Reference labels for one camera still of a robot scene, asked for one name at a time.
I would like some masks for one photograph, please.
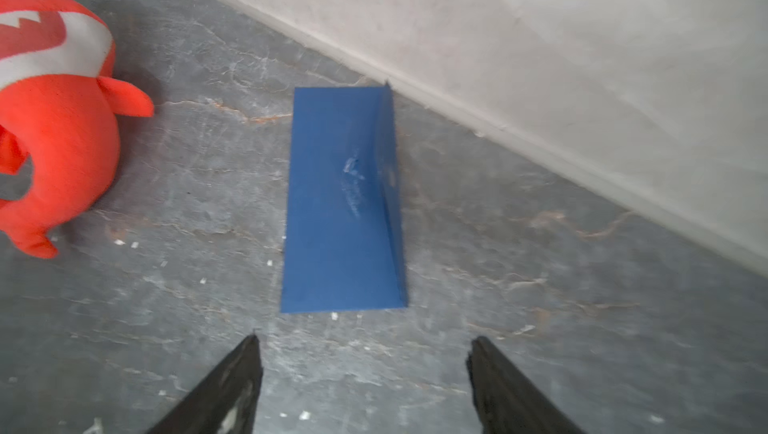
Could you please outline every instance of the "gray stone surface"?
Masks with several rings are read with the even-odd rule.
[[[768,280],[400,97],[411,306],[278,314],[292,89],[368,81],[214,0],[80,1],[158,112],[57,259],[0,240],[4,432],[142,432],[252,330],[256,432],[479,433],[481,334],[587,432],[768,425]]]

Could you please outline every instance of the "blue rectangular object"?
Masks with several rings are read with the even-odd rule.
[[[407,304],[389,85],[297,88],[281,312]]]

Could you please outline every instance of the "plush toy mouth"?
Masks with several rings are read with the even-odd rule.
[[[64,44],[67,29],[56,11],[0,12],[0,59]]]

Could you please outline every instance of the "red plush toy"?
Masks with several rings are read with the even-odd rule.
[[[24,198],[0,200],[0,230],[31,256],[51,258],[46,237],[109,187],[120,138],[113,113],[149,117],[135,86],[112,79],[107,26],[73,0],[0,0],[0,173],[32,156]]]

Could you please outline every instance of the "white teeth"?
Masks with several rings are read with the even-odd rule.
[[[40,13],[37,11],[0,12],[0,24],[5,24],[6,26],[20,27],[22,19],[40,22]]]

